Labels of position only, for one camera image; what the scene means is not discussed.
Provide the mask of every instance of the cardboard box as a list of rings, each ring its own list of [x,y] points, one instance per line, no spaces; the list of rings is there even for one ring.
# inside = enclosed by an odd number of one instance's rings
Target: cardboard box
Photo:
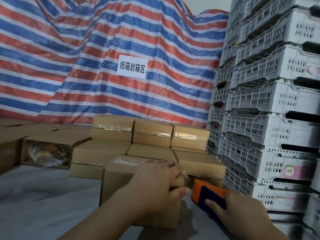
[[[171,146],[205,151],[210,131],[197,126],[172,123]]]
[[[173,150],[187,175],[212,179],[224,179],[226,166],[209,154]]]
[[[169,148],[152,145],[132,144],[127,152],[127,155],[158,160],[171,160],[174,162],[177,161],[174,152]]]
[[[71,127],[50,131],[45,133],[38,133],[24,138],[22,144],[21,164],[41,166],[36,163],[28,153],[30,145],[34,142],[48,142],[52,145],[65,146],[68,150],[68,161],[65,164],[54,166],[54,168],[68,169],[71,164],[72,150],[74,147],[86,142],[90,139],[89,127]]]
[[[190,149],[190,148],[183,148],[183,147],[176,147],[176,146],[171,146],[170,148],[171,148],[171,150],[177,150],[177,151],[196,152],[196,153],[208,154],[206,151],[195,150],[195,149]]]
[[[130,143],[89,140],[73,149],[70,177],[102,179],[105,166],[116,155],[125,155]]]
[[[131,143],[136,119],[113,114],[94,116],[91,138]]]
[[[23,138],[39,132],[64,129],[70,125],[31,124],[0,129],[0,172],[20,162]]]
[[[219,187],[219,188],[223,188],[223,180],[222,179],[215,179],[215,178],[206,178],[206,177],[194,177],[194,176],[190,176],[189,177],[190,181],[189,180],[186,180],[185,181],[185,186],[190,188],[190,189],[193,189],[193,186],[195,184],[195,179],[198,179],[198,180],[202,180],[202,181],[206,181],[216,187]]]
[[[117,156],[114,158],[103,174],[100,203],[102,205],[107,201],[118,189],[128,184],[138,170],[138,165],[147,161],[147,158]],[[171,184],[172,187],[180,187],[184,185],[184,177],[175,179]],[[165,210],[147,214],[136,221],[133,225],[152,226],[176,229],[180,213],[181,200],[168,205]]]
[[[27,121],[27,120],[17,120],[17,119],[11,119],[11,118],[0,118],[0,125],[5,125],[5,126],[31,125],[31,124],[37,124],[37,123],[38,122]]]
[[[170,147],[172,125],[168,122],[137,119],[134,125],[133,143],[157,147]]]

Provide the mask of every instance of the striped tarp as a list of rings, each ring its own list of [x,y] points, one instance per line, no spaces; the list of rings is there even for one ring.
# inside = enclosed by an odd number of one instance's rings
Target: striped tarp
[[[180,0],[0,0],[0,116],[204,126],[227,19]],[[121,54],[149,60],[146,80],[116,75]]]

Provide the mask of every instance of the clear tape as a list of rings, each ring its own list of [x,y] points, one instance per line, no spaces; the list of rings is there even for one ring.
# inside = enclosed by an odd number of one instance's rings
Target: clear tape
[[[122,157],[117,157],[115,160],[111,161],[111,163],[119,163],[119,164],[126,164],[131,166],[139,166],[142,162],[135,161],[135,160],[127,160]]]
[[[131,132],[132,128],[129,127],[121,127],[116,125],[104,125],[104,124],[94,124],[92,128],[102,129],[107,131],[121,131],[121,132]]]
[[[175,132],[174,136],[180,137],[180,138],[184,138],[184,139],[198,140],[198,141],[206,141],[206,140],[208,140],[208,138],[204,137],[204,136],[196,136],[196,135],[190,135],[190,134],[179,133],[179,132]]]
[[[151,135],[151,136],[162,136],[162,137],[171,137],[171,134],[166,134],[166,133],[159,133],[159,132],[150,132],[150,131],[145,131],[145,130],[135,130],[135,133],[139,134],[145,134],[145,135]]]

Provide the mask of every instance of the plastic bag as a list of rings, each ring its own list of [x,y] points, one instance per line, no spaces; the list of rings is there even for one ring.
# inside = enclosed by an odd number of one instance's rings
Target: plastic bag
[[[34,142],[30,145],[28,153],[37,165],[54,167],[68,163],[70,149],[61,144]]]

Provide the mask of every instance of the gray floor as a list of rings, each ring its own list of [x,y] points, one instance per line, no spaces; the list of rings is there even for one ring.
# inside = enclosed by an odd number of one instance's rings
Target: gray floor
[[[0,176],[2,240],[55,240],[98,207],[101,181],[68,177],[68,170],[20,166]],[[131,226],[121,240],[229,238],[190,196],[175,230]]]

